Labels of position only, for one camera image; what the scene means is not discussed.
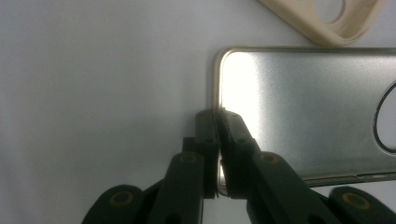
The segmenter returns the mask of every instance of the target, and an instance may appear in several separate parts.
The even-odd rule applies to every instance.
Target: tan plastic part
[[[326,23],[317,14],[316,0],[259,1],[314,43],[327,47],[340,47],[358,40],[387,2],[344,0],[341,16],[332,23]]]

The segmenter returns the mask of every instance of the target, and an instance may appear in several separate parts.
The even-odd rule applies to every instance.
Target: rounded rectangular metal object
[[[395,81],[395,49],[233,48],[217,58],[214,107],[311,187],[396,179],[396,154],[375,137]]]

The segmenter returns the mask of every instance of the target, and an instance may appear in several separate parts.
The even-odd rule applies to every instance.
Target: white surface
[[[396,47],[395,9],[353,47]],[[0,1],[0,223],[79,223],[106,189],[163,178],[235,45],[311,44],[255,0]],[[204,219],[248,223],[241,201]]]

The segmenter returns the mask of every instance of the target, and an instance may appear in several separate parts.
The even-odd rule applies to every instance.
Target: metal tin
[[[396,179],[375,131],[395,81],[395,49],[233,48],[217,58],[214,107],[311,187]]]

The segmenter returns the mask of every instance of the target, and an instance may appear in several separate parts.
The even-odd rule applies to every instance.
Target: metal tray
[[[375,123],[395,80],[395,49],[233,48],[217,58],[214,107],[310,187],[391,180],[396,154]]]

